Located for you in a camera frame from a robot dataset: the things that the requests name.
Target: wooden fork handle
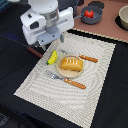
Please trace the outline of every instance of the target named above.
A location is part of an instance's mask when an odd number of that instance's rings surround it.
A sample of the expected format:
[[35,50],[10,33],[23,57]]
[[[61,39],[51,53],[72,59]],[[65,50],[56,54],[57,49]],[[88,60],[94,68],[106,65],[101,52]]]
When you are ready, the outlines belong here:
[[88,57],[88,56],[79,55],[79,57],[82,58],[82,59],[88,60],[88,61],[95,62],[95,63],[98,62],[98,59],[91,58],[91,57]]
[[68,84],[71,84],[71,85],[74,85],[74,86],[76,86],[76,87],[78,87],[78,88],[81,88],[81,89],[85,89],[85,88],[86,88],[85,85],[80,84],[80,83],[75,82],[75,81],[72,81],[72,80],[69,80],[69,79],[67,79],[67,78],[64,79],[64,82],[66,82],[66,83],[68,83]]

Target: dark table surface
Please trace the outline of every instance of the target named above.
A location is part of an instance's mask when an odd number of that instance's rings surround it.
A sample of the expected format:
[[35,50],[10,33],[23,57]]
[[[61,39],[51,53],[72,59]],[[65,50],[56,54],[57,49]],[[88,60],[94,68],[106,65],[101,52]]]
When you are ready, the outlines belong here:
[[[20,16],[27,5],[8,5],[0,12],[0,35],[26,44]],[[116,44],[91,128],[128,127],[128,44],[78,31],[68,32]],[[23,83],[39,58],[26,47],[0,37],[0,104],[24,112],[54,128],[80,128],[54,113],[44,110],[13,94]]]

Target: fork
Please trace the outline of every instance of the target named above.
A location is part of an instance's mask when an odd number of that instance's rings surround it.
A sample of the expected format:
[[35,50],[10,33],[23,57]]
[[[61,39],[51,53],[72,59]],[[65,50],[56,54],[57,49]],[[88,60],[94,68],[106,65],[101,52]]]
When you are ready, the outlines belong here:
[[85,89],[85,88],[86,88],[85,85],[80,84],[80,83],[78,83],[78,82],[72,81],[72,80],[67,79],[67,78],[60,78],[58,75],[52,73],[51,71],[46,70],[46,71],[45,71],[45,74],[46,74],[49,78],[52,78],[52,79],[60,79],[60,80],[62,80],[62,81],[64,81],[64,82],[66,82],[66,83],[68,83],[68,84],[71,84],[71,85],[73,85],[73,86],[76,86],[76,87],[78,87],[78,88],[81,88],[81,89]]

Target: yellow object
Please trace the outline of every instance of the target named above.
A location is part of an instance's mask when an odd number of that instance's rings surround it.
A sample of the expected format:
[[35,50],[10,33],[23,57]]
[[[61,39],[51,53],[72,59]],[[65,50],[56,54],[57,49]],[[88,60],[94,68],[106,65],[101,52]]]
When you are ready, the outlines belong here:
[[64,58],[61,63],[61,69],[82,71],[83,60]]
[[57,52],[55,50],[53,50],[52,52],[52,56],[50,57],[50,59],[47,61],[47,65],[51,65],[53,63],[55,63],[57,60]]

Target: red object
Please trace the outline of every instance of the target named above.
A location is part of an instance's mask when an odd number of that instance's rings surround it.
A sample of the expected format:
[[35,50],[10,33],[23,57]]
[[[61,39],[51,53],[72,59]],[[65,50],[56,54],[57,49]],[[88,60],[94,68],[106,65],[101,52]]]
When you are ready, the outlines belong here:
[[92,10],[86,10],[84,16],[93,18],[94,12]]

